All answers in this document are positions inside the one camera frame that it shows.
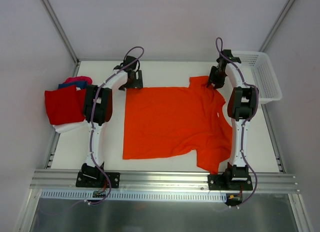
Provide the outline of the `orange t shirt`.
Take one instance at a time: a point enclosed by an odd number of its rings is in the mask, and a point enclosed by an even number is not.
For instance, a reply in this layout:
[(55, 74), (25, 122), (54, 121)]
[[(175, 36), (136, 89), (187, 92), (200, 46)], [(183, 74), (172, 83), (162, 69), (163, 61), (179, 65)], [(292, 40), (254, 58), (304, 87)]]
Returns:
[(196, 151), (196, 164), (212, 174), (232, 150), (232, 127), (223, 114), (224, 97), (191, 77), (188, 87), (128, 89), (123, 159), (157, 159)]

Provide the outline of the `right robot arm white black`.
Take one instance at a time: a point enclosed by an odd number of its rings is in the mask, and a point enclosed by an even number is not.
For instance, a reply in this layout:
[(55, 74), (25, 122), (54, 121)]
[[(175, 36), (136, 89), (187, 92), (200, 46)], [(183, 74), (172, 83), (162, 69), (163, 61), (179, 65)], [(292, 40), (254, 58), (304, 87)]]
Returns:
[(250, 121), (257, 113), (259, 90), (245, 81), (241, 72), (241, 60), (231, 50), (219, 51), (218, 65), (211, 68), (207, 85), (222, 88), (228, 78), (232, 92), (227, 105), (227, 115), (232, 125), (232, 148), (227, 168), (221, 175), (208, 176), (209, 190), (253, 191), (251, 167), (247, 160), (247, 136)]

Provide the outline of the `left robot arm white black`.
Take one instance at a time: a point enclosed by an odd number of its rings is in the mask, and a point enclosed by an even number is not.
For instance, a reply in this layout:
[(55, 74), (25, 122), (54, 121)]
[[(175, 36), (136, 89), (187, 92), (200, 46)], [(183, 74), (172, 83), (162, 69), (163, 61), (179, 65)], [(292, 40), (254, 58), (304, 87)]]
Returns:
[(143, 77), (138, 58), (126, 55), (102, 85), (86, 88), (83, 114), (88, 125), (88, 154), (77, 174), (76, 187), (118, 188), (120, 174), (104, 172), (103, 136), (113, 114), (113, 95), (127, 88), (142, 88)]

